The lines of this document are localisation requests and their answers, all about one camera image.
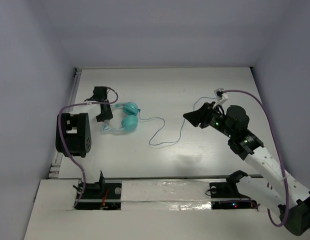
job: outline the white platform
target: white platform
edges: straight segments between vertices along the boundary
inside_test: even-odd
[[[253,209],[74,210],[77,182],[40,182],[25,240],[310,240],[309,230],[294,236]]]
[[[162,69],[89,69],[83,70],[75,98],[81,103],[93,94],[95,86],[109,86],[119,94],[119,102],[135,102],[142,118],[162,117],[165,128],[154,143],[175,141],[179,137],[183,114],[193,110],[200,97],[214,97],[217,88],[239,89],[259,97],[248,67],[243,68],[162,68]],[[242,106],[249,118],[249,129],[256,134],[273,156],[277,156],[267,119],[260,106],[249,96],[229,93],[229,105]],[[201,100],[196,109],[202,106]],[[111,121],[120,125],[122,112],[114,111]],[[76,159],[84,166],[88,182],[95,182],[102,170],[106,178],[155,178],[226,176],[237,170],[257,174],[234,155],[228,138],[212,128],[194,128],[186,122],[179,143],[151,147],[149,139],[162,126],[161,120],[139,123],[135,132],[126,135],[102,133],[103,124],[90,125],[92,148],[86,158]],[[60,179],[80,178],[78,168],[63,157]]]

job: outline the black cable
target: black cable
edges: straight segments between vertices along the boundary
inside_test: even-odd
[[[205,192],[205,195],[206,195],[206,196],[209,196],[209,197],[212,197],[211,195],[207,194],[207,192],[210,192],[210,191],[211,191],[211,190],[208,189],[208,190]]]

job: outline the black clamp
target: black clamp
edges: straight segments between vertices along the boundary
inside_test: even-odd
[[[236,184],[248,174],[238,170],[226,178],[226,182],[210,182],[209,191],[212,199],[231,199],[231,198],[245,198],[237,189]]]
[[[86,99],[85,101],[96,101],[102,103],[109,103],[107,100],[108,87],[96,86],[93,90],[93,96]],[[97,122],[104,122],[105,120],[111,120],[113,113],[109,104],[100,104],[100,115],[96,116]]]
[[[73,185],[73,188],[75,188],[78,192],[82,191],[83,188],[83,182],[81,182],[78,187]],[[86,195],[92,195],[93,196],[102,196],[105,194],[107,189],[105,178],[103,176],[102,171],[100,171],[99,181],[95,183],[86,183],[86,187],[84,190],[84,194]]]

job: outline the teal headphones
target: teal headphones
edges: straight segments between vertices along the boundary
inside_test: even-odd
[[[125,102],[125,103],[116,103],[113,105],[115,108],[123,108],[123,112],[127,114],[122,121],[121,121],[121,128],[113,128],[110,126],[109,121],[106,120],[104,122],[104,127],[102,131],[108,131],[112,130],[116,133],[127,133],[132,132],[137,128],[137,125],[139,123],[139,120],[137,118],[137,115],[139,113],[139,107],[134,102]]]

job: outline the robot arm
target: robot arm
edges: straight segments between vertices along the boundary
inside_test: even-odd
[[[217,102],[206,102],[200,109],[185,113],[183,117],[194,127],[204,129],[211,126],[229,138],[230,149],[259,172],[273,190],[261,185],[242,171],[233,173],[227,181],[233,181],[236,191],[267,207],[281,220],[284,219],[286,209],[284,179],[287,179],[289,211],[284,226],[292,234],[302,235],[310,228],[310,190],[287,171],[283,178],[279,163],[264,147],[263,142],[248,130],[250,119],[246,111],[240,106],[231,105],[225,114],[221,104],[228,99],[227,94],[223,89],[216,90],[215,94]]]

